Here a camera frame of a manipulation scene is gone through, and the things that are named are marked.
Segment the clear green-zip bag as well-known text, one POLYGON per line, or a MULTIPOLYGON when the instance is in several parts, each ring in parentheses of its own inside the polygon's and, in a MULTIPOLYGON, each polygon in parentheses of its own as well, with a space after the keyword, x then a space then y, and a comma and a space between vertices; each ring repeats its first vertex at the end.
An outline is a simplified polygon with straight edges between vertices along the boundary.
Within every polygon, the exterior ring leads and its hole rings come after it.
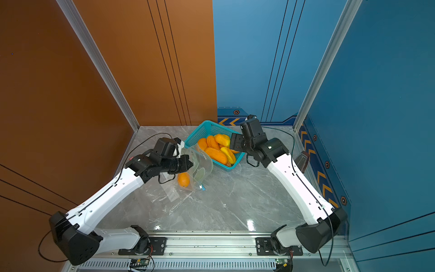
POLYGON ((181 154, 189 155, 189 160, 193 162, 193 167, 187 171, 190 180, 196 179, 198 182, 204 184, 213 171, 212 159, 198 146, 198 144, 189 148, 183 148, 181 154))

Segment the yellow top mango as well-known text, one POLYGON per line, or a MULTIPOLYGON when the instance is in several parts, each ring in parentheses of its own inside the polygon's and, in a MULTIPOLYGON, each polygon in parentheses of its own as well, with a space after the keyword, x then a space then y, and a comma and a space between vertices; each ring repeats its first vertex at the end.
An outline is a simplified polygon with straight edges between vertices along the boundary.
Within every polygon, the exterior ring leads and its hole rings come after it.
POLYGON ((229 136, 224 135, 224 134, 217 134, 214 136, 214 138, 218 144, 220 144, 224 147, 230 147, 231 139, 229 136))

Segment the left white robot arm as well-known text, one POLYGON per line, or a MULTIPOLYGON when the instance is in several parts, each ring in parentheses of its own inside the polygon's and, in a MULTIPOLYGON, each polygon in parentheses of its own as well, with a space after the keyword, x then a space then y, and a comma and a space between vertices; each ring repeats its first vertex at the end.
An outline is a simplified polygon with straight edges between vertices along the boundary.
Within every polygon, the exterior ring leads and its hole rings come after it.
POLYGON ((112 181, 83 204, 64 214, 57 212, 49 220, 53 241, 72 265, 80 265, 94 255, 113 250, 147 253, 148 233, 137 225, 124 229, 98 228, 100 221, 130 193, 161 173, 187 172, 193 163, 188 155, 170 156, 152 161, 137 155, 129 160, 112 181))

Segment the teal plastic basket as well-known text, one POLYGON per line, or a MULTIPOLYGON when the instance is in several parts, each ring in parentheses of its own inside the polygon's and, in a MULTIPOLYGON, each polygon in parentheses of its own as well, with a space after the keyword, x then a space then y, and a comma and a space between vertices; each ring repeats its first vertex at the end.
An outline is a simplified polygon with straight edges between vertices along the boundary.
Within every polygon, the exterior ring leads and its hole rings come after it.
MULTIPOLYGON (((231 135, 233 133, 235 133, 235 131, 233 131, 232 129, 226 128, 225 126, 222 126, 215 122, 206 120, 203 123, 201 123, 198 126, 198 128, 195 131, 193 131, 191 135, 187 138, 187 140, 185 141, 185 147, 191 147, 194 146, 195 144, 198 144, 198 146, 203 151, 205 151, 205 149, 208 147, 212 147, 217 150, 220 150, 220 148, 223 146, 215 141, 214 136, 217 134, 224 134, 231 138, 231 135)), ((238 151, 234 151, 234 150, 231 151, 234 153, 237 159, 234 165, 230 165, 230 164, 222 165, 212 160, 213 163, 226 171, 233 170, 235 166, 237 166, 241 162, 242 158, 244 157, 244 153, 239 153, 238 151)))

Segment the dark red metronome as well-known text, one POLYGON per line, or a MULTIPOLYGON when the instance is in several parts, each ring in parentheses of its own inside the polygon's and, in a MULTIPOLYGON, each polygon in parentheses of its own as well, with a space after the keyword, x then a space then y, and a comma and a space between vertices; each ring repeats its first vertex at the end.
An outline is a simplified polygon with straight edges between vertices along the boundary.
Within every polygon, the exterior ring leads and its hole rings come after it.
POLYGON ((307 151, 302 151, 294 161, 301 173, 305 173, 310 161, 310 154, 307 151))

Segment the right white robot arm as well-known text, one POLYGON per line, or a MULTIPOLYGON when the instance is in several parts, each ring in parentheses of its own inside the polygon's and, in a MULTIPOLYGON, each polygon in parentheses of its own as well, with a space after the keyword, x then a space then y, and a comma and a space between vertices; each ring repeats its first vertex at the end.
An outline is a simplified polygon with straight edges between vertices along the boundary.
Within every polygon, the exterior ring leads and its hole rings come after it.
POLYGON ((267 139, 264 133, 257 137, 233 133, 230 148, 252 156, 258 164, 269 170, 302 213, 303 225, 296 228, 281 227, 271 234, 276 249, 301 245, 310 253, 317 253, 334 239, 347 220, 347 213, 342 208, 334 207, 315 190, 281 140, 267 139))

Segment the clear blue-zip bag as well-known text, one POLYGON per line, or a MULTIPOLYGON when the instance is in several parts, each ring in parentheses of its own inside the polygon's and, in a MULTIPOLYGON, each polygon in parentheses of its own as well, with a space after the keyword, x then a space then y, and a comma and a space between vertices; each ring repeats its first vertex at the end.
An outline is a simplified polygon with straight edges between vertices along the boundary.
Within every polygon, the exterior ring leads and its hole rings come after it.
POLYGON ((206 190, 205 185, 198 182, 196 179, 191 179, 187 187, 182 187, 178 183, 177 176, 170 181, 169 179, 171 177, 172 176, 165 175, 160 176, 160 186, 165 193, 165 206, 168 211, 173 211, 195 193, 206 190))

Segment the slim yellow mango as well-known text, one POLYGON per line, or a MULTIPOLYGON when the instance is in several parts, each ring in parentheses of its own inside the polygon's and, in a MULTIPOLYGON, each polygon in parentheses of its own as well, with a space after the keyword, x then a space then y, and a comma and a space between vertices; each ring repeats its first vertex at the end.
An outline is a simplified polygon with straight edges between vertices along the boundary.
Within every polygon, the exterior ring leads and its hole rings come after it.
POLYGON ((228 147, 221 147, 221 152, 227 157, 227 164, 234 165, 237 161, 234 153, 228 147))

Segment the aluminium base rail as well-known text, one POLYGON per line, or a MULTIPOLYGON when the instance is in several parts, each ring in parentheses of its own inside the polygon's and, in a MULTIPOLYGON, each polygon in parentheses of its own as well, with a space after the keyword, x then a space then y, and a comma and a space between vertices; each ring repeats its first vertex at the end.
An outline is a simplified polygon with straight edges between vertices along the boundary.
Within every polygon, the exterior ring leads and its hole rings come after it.
POLYGON ((125 250, 101 253, 64 272, 356 272, 344 236, 319 252, 301 245, 273 250, 266 232, 152 232, 151 246, 138 256, 125 250))

